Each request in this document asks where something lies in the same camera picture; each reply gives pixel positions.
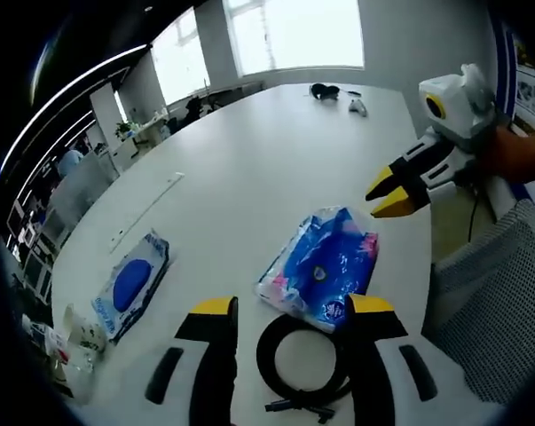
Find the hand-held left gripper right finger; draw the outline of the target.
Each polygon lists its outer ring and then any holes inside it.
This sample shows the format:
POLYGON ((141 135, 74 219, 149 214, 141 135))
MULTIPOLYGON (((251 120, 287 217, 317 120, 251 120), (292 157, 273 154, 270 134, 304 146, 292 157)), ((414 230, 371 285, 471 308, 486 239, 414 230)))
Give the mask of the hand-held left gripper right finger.
POLYGON ((346 300, 345 350, 356 425, 444 425, 447 357, 410 335, 376 296, 346 300))

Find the person's right hand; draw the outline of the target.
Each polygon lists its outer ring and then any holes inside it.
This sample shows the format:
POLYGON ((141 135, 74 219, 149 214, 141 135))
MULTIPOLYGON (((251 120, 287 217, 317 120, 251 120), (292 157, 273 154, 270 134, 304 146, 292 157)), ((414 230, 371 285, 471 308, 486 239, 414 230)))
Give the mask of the person's right hand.
POLYGON ((521 137, 497 127, 490 142, 477 156, 479 170, 510 183, 535 181, 535 134, 521 137))

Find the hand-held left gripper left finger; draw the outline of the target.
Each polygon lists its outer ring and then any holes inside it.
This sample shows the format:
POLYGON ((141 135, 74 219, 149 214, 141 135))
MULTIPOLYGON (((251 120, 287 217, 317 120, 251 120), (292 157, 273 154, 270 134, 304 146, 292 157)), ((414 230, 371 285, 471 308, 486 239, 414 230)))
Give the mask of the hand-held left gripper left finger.
POLYGON ((230 425, 237 346, 238 298, 198 303, 158 357, 145 399, 178 408, 183 425, 230 425))

